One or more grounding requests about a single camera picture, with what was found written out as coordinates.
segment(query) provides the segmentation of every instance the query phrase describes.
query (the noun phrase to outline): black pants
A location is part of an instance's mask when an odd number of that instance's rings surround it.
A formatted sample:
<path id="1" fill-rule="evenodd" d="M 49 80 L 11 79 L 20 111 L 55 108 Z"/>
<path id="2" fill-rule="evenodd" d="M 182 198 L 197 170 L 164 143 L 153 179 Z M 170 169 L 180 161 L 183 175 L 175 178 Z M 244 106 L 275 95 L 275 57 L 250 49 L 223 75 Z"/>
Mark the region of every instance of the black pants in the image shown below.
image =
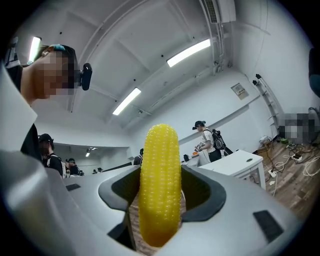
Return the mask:
<path id="1" fill-rule="evenodd" d="M 221 152 L 218 149 L 216 149 L 215 151 L 209 153 L 208 155 L 209 155 L 209 159 L 210 159 L 211 163 L 221 159 Z"/>

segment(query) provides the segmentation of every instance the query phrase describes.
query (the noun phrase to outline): corn cob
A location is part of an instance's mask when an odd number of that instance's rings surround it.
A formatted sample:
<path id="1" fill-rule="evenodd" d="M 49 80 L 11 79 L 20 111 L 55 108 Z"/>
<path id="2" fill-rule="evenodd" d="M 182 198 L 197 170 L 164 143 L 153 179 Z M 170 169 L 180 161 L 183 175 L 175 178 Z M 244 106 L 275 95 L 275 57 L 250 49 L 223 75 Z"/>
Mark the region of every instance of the corn cob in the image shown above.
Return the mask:
<path id="1" fill-rule="evenodd" d="M 145 139 L 139 190 L 139 223 L 143 239 L 163 246 L 178 230 L 181 164 L 176 131 L 153 126 Z"/>

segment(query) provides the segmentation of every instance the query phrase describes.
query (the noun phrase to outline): table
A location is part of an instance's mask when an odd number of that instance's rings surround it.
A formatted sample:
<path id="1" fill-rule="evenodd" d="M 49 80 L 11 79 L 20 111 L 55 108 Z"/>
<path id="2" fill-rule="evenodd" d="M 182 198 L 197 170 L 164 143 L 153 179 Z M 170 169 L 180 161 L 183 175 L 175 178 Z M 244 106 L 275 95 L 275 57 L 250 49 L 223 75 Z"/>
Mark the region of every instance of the table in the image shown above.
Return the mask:
<path id="1" fill-rule="evenodd" d="M 266 189 L 263 157 L 243 150 L 223 157 L 217 161 L 200 166 L 220 174 L 234 176 L 240 179 L 250 179 L 251 172 L 257 172 L 261 188 Z"/>
<path id="2" fill-rule="evenodd" d="M 196 155 L 196 156 L 192 157 L 188 162 L 183 162 L 182 165 L 187 165 L 189 167 L 191 167 L 191 166 L 198 167 L 199 160 L 200 160 L 200 156 Z"/>

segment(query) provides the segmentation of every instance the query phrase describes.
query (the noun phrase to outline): white ceiling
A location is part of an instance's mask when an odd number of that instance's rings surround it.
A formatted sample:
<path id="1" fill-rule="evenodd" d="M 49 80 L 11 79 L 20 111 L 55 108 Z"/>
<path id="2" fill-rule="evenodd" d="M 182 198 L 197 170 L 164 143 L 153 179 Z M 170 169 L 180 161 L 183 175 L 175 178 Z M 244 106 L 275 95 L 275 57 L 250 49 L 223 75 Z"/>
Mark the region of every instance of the white ceiling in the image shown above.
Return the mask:
<path id="1" fill-rule="evenodd" d="M 212 37 L 216 31 L 211 28 Z M 224 26 L 225 66 L 231 52 L 230 24 Z M 217 44 L 170 68 L 167 59 L 210 38 L 199 0 L 59 0 L 47 2 L 18 32 L 19 58 L 26 60 L 31 35 L 44 44 L 65 44 L 78 62 L 90 62 L 90 90 L 58 97 L 69 111 L 132 127 L 201 78 L 213 74 Z M 112 112 L 135 87 L 141 94 L 119 116 Z"/>
<path id="2" fill-rule="evenodd" d="M 74 158 L 77 156 L 85 156 L 87 154 L 87 149 L 89 146 L 81 146 L 81 145 L 67 145 L 67 144 L 54 144 L 54 151 L 57 153 L 65 153 L 70 152 L 71 154 L 74 154 Z M 91 157 L 94 158 L 100 158 L 104 156 L 105 154 L 112 152 L 116 150 L 116 147 L 98 147 L 95 150 L 92 150 L 90 152 Z"/>

